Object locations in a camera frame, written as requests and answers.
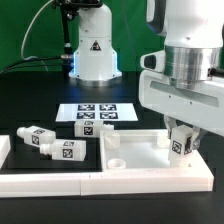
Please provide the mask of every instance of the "warning label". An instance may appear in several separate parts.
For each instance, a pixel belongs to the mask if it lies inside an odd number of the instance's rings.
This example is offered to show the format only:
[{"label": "warning label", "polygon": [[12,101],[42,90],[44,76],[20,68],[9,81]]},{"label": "warning label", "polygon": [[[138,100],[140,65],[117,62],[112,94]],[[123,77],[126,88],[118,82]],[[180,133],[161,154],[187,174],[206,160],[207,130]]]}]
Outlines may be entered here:
[{"label": "warning label", "polygon": [[93,46],[90,49],[91,51],[101,51],[100,45],[98,43],[98,41],[96,40],[93,44]]}]

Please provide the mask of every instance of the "marker sheet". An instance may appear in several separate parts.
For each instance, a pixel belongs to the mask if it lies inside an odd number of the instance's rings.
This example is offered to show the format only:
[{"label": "marker sheet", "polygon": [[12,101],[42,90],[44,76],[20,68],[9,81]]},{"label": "marker sheet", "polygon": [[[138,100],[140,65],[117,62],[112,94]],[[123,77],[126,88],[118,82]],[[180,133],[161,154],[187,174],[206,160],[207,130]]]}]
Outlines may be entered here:
[{"label": "marker sheet", "polygon": [[133,104],[60,104],[56,122],[76,120],[137,121]]}]

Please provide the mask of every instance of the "cable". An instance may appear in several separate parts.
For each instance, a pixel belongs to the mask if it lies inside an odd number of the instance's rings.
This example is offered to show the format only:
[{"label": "cable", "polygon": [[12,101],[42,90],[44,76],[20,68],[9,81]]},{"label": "cable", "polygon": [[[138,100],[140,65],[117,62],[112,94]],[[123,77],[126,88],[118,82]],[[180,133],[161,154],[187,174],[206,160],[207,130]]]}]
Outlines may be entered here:
[{"label": "cable", "polygon": [[127,20],[127,11],[126,11],[125,0],[122,0],[122,9],[123,9],[124,22],[125,22],[127,33],[128,33],[128,40],[129,40],[129,44],[130,44],[132,54],[134,57],[135,69],[137,72],[137,57],[136,57],[136,52],[135,52],[134,44],[133,44],[132,37],[131,37],[130,27],[129,27],[128,20]]},{"label": "cable", "polygon": [[31,21],[31,23],[30,23],[30,25],[29,25],[29,27],[28,27],[28,29],[27,29],[27,31],[26,31],[26,34],[25,34],[25,36],[24,36],[24,39],[23,39],[23,43],[22,43],[22,46],[21,46],[21,57],[22,57],[22,59],[24,59],[24,60],[29,60],[29,59],[34,59],[34,58],[38,58],[37,56],[29,56],[29,57],[25,57],[24,56],[24,49],[25,49],[25,44],[26,44],[26,40],[27,40],[27,37],[28,37],[28,35],[29,35],[29,33],[30,33],[30,30],[31,30],[31,28],[32,28],[32,26],[33,26],[33,24],[34,24],[34,22],[36,21],[36,19],[38,18],[38,16],[40,15],[40,13],[48,6],[48,5],[50,5],[52,2],[54,2],[54,0],[50,0],[50,1],[48,1],[38,12],[37,12],[37,14],[34,16],[34,18],[33,18],[33,20]]},{"label": "cable", "polygon": [[224,76],[224,70],[223,69],[220,69],[220,68],[211,68],[209,70],[209,75],[210,76]]},{"label": "cable", "polygon": [[2,69],[0,71],[0,75],[2,73],[4,73],[5,71],[8,71],[8,69],[13,69],[14,67],[16,67],[17,65],[20,65],[20,64],[24,64],[24,63],[30,63],[30,62],[36,62],[36,61],[51,61],[51,60],[59,60],[61,59],[60,56],[55,56],[55,57],[43,57],[43,58],[32,58],[32,59],[29,59],[29,60],[20,60],[20,61],[17,61],[17,62],[14,62],[8,66],[6,66],[4,69]]},{"label": "cable", "polygon": [[[33,67],[43,67],[44,65],[27,65],[27,66],[16,66],[16,67],[12,67],[12,68],[7,68],[5,69],[3,72],[0,72],[0,77],[2,75],[4,75],[5,73],[11,71],[11,70],[14,70],[14,69],[21,69],[21,68],[33,68]],[[61,66],[61,64],[49,64],[49,65],[46,65],[48,67],[57,67],[57,66]]]}]

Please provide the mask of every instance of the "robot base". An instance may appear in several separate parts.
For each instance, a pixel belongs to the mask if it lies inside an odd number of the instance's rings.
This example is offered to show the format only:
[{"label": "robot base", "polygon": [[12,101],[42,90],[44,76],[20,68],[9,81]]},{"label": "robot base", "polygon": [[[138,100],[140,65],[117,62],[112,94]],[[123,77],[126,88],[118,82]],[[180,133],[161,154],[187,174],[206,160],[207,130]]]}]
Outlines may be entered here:
[{"label": "robot base", "polygon": [[74,74],[73,70],[69,73],[70,80],[73,83],[82,86],[89,86],[89,87],[106,87],[106,86],[113,86],[115,84],[119,84],[122,81],[122,74],[118,73],[114,78],[108,80],[84,80],[80,79],[76,74]]}]

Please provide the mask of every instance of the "black tabletop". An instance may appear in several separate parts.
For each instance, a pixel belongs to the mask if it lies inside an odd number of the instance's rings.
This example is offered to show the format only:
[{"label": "black tabletop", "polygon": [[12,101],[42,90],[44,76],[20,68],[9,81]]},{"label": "black tabletop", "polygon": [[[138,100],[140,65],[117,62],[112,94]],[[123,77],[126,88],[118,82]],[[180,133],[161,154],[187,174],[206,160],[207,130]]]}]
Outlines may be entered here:
[{"label": "black tabletop", "polygon": [[[101,171],[99,140],[88,139],[84,162],[52,161],[16,136],[19,127],[55,130],[74,139],[74,122],[55,122],[62,103],[133,103],[138,122],[114,122],[115,129],[164,128],[163,116],[142,108],[139,74],[123,74],[120,84],[90,88],[60,72],[14,72],[0,78],[0,135],[10,135],[11,151],[1,175]],[[0,199],[0,223],[224,223],[224,138],[208,133],[200,154],[215,176],[212,192]]]}]

